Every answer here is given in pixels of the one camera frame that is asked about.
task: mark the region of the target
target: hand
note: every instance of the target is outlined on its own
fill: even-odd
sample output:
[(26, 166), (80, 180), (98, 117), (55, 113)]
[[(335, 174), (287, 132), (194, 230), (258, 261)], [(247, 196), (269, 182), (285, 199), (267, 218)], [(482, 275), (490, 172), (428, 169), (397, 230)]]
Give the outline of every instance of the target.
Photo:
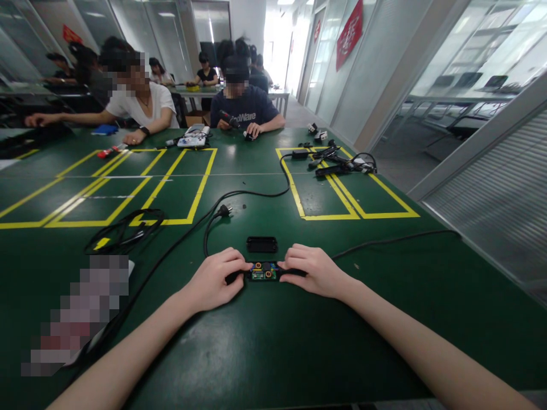
[(25, 125), (29, 127), (46, 126), (62, 121), (62, 114), (40, 114), (36, 113), (25, 118)]
[(286, 273), (280, 282), (288, 282), (308, 292), (340, 299), (348, 287), (356, 282), (343, 272), (321, 248), (310, 248), (294, 244), (285, 255), (285, 262), (279, 262), (283, 269), (299, 269), (308, 275), (301, 277)]
[(146, 138), (146, 134), (141, 130), (136, 130), (126, 134), (123, 143), (127, 145), (139, 145), (144, 138)]
[(191, 306), (193, 314), (215, 309), (230, 302), (243, 289), (243, 274), (230, 285), (226, 284), (226, 276), (238, 270), (251, 268), (252, 263), (246, 263), (239, 251), (227, 248), (205, 259), (194, 277), (180, 292)]
[(232, 129), (232, 127), (230, 126), (230, 124), (228, 124), (225, 120), (220, 120), (218, 122), (218, 128), (224, 130), (224, 131), (227, 131), (229, 129)]
[(258, 134), (262, 132), (264, 132), (264, 129), (262, 128), (262, 126), (258, 125), (255, 122), (250, 123), (249, 126), (247, 127), (247, 134), (252, 135), (254, 139), (256, 139), (258, 137)]

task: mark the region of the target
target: red sign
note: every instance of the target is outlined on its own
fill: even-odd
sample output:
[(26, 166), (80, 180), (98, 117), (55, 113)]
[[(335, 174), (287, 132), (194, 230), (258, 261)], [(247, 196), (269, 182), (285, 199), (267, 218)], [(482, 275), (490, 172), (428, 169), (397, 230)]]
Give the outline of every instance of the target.
[(317, 27), (315, 28), (315, 33), (313, 33), (313, 42), (315, 43), (319, 38), (319, 32), (321, 31), (321, 20), (317, 22)]
[(336, 42), (336, 71), (342, 67), (344, 61), (351, 54), (353, 47), (363, 34), (363, 0), (355, 5), (348, 22), (338, 41)]
[(82, 44), (82, 40), (78, 34), (73, 32), (66, 24), (63, 24), (63, 38), (67, 43), (76, 42)]

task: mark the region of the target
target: green workbench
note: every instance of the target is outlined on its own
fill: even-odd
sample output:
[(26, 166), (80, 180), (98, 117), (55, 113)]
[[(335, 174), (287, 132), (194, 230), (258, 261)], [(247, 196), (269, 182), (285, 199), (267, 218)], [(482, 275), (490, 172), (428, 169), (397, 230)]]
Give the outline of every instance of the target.
[[(169, 224), (130, 256), (134, 292), (224, 192), (282, 190), (279, 154), (312, 140), (306, 129), (254, 142), (236, 131), (213, 133), (210, 150), (150, 150), (181, 134), (166, 130), (105, 160), (96, 151), (121, 137), (75, 130), (0, 171), (4, 408), (44, 408), (74, 374), (61, 369), (50, 378), (21, 378), (21, 353), (40, 335), (40, 323), (50, 321), (50, 309), (59, 308), (60, 296), (70, 294), (79, 269), (89, 267), (83, 248), (101, 226), (141, 207), (167, 213)], [(224, 201), (232, 217), (214, 224), (210, 253), (232, 246), (250, 261), (279, 260), (293, 243), (303, 243), (334, 255), (368, 240), (443, 228), (380, 175), (318, 180), (307, 161), (286, 164), (293, 189), (285, 195)], [(279, 253), (249, 255), (248, 236), (277, 237)], [(116, 342), (190, 280), (203, 260), (202, 244), (203, 227), (164, 261)], [(516, 389), (547, 388), (547, 312), (454, 235), (366, 248), (338, 264)], [(290, 284), (247, 282), (231, 303), (196, 315), (175, 335), (127, 408), (279, 408), (430, 396), (342, 303)]]

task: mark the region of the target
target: black wire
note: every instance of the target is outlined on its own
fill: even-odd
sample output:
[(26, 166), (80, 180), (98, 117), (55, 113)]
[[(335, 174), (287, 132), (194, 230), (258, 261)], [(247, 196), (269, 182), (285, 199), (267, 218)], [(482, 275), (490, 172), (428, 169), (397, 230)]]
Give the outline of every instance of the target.
[(205, 257), (209, 257), (209, 251), (207, 250), (207, 241), (209, 240), (209, 230), (211, 229), (211, 224), (219, 216), (220, 214), (218, 212), (213, 215), (213, 217), (207, 223), (207, 227), (205, 228), (205, 234), (203, 236), (203, 254), (205, 255)]
[(372, 161), (374, 162), (374, 168), (376, 168), (376, 160), (374, 159), (374, 157), (372, 156), (372, 154), (369, 154), (369, 153), (358, 153), (357, 155), (355, 155), (355, 157), (353, 157), (350, 162), (353, 162), (355, 161), (360, 155), (368, 155), (370, 158), (372, 158)]
[[(129, 312), (131, 311), (131, 308), (134, 306), (135, 301), (137, 300), (138, 296), (141, 294), (144, 286), (150, 280), (150, 278), (152, 277), (152, 275), (156, 271), (156, 269), (161, 265), (161, 263), (168, 257), (168, 255), (177, 246), (179, 246), (209, 215), (211, 215), (211, 213), (213, 213), (213, 211), (215, 209), (217, 209), (218, 204), (222, 200), (224, 200), (226, 198), (229, 198), (231, 196), (234, 196), (234, 195), (239, 195), (239, 194), (250, 194), (250, 195), (267, 196), (269, 198), (274, 198), (274, 197), (281, 196), (281, 195), (287, 193), (291, 189), (291, 183), (289, 181), (289, 175), (287, 174), (287, 171), (286, 171), (285, 167), (283, 166), (283, 159), (286, 158), (286, 157), (290, 157), (290, 156), (292, 156), (292, 154), (286, 154), (286, 155), (283, 155), (279, 159), (279, 164), (281, 166), (281, 169), (283, 170), (283, 173), (285, 174), (285, 179), (287, 181), (287, 188), (286, 189), (284, 189), (281, 192), (277, 192), (275, 194), (263, 194), (261, 192), (236, 190), (236, 191), (227, 192), (224, 195), (222, 195), (215, 202), (215, 204), (211, 207), (211, 209), (209, 209), (195, 224), (193, 224), (191, 226), (191, 228), (184, 233), (184, 235), (182, 235), (179, 239), (177, 239), (173, 243), (173, 245), (171, 245), (169, 247), (169, 249), (167, 249), (167, 251), (165, 251), (165, 253), (156, 261), (156, 263), (151, 268), (151, 270), (148, 272), (148, 274), (146, 275), (144, 281), (138, 287), (137, 291), (135, 292), (135, 294), (133, 295), (133, 297), (131, 298), (131, 300), (129, 301), (127, 306), (125, 307), (125, 309), (123, 311), (119, 312), (118, 315), (116, 315), (116, 317), (114, 317), (114, 319), (110, 321), (110, 323), (106, 326), (106, 328), (103, 332), (103, 335), (101, 336), (101, 339), (98, 341), (97, 345), (94, 347), (93, 350), (91, 350), (87, 355), (85, 355), (84, 359), (88, 362), (89, 361), (94, 362), (94, 361), (98, 360), (103, 355), (104, 350), (106, 349), (106, 346), (115, 337), (115, 335), (119, 331), (121, 325), (124, 323), (124, 321), (127, 318)], [(209, 221), (209, 223), (207, 225), (207, 230), (209, 230), (209, 227), (210, 227), (210, 225), (211, 225), (211, 223), (214, 219), (215, 218), (211, 218), (211, 220)], [(69, 383), (65, 387), (65, 390), (80, 376), (83, 368), (84, 368), (84, 366), (81, 366), (80, 371), (78, 371), (76, 374), (73, 375), (73, 377), (70, 379)]]
[(402, 236), (402, 237), (393, 238), (393, 239), (385, 239), (385, 240), (364, 242), (364, 243), (362, 243), (360, 245), (357, 245), (353, 248), (349, 248), (349, 249), (347, 249), (343, 252), (340, 252), (340, 253), (338, 253), (334, 256), (331, 256), (330, 258), (332, 260), (335, 260), (335, 259), (338, 259), (338, 258), (341, 258), (341, 257), (347, 255), (348, 253), (351, 253), (353, 251), (356, 251), (358, 249), (365, 248), (365, 247), (371, 246), (371, 245), (385, 245), (385, 244), (390, 244), (390, 243), (394, 243), (394, 242), (404, 241), (404, 240), (407, 240), (407, 239), (413, 239), (415, 237), (420, 237), (420, 236), (436, 235), (438, 233), (453, 233), (454, 235), (456, 235), (458, 237), (458, 239), (462, 238), (462, 236), (460, 235), (459, 232), (453, 231), (451, 229), (441, 229), (439, 231), (427, 231), (427, 232), (415, 233), (414, 235), (407, 235), (407, 236)]
[[(156, 221), (154, 221), (151, 225), (146, 225), (146, 223), (142, 222), (131, 235), (124, 237), (130, 223), (139, 215), (154, 216)], [(115, 224), (104, 227), (93, 235), (93, 237), (85, 245), (84, 253), (86, 255), (108, 255), (112, 253), (116, 255), (127, 255), (138, 243), (144, 241), (148, 236), (155, 232), (165, 218), (165, 212), (159, 209), (147, 208), (133, 211)], [(114, 236), (114, 238), (111, 238), (108, 245), (102, 246), (95, 250), (97, 242), (99, 242), (102, 238), (112, 236)]]

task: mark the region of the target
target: forearm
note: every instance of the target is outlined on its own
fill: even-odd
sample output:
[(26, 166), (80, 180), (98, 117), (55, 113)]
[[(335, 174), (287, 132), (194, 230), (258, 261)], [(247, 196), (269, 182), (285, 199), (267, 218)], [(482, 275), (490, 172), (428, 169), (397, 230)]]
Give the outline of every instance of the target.
[(48, 409), (119, 409), (134, 385), (193, 312), (181, 292), (104, 355)]
[(102, 115), (102, 113), (89, 113), (89, 114), (61, 114), (61, 121), (70, 121), (82, 125), (101, 125), (110, 121)]
[(536, 409), (451, 343), (355, 281), (341, 301), (388, 341), (433, 394), (451, 409)]
[(161, 117), (157, 120), (152, 121), (150, 124), (146, 126), (148, 128), (148, 131), (150, 131), (150, 134), (156, 134), (160, 131), (163, 131), (166, 128), (169, 128), (171, 125), (171, 116), (169, 118), (167, 117)]
[(274, 131), (285, 126), (285, 119), (281, 114), (277, 114), (271, 121), (262, 124), (263, 132)]

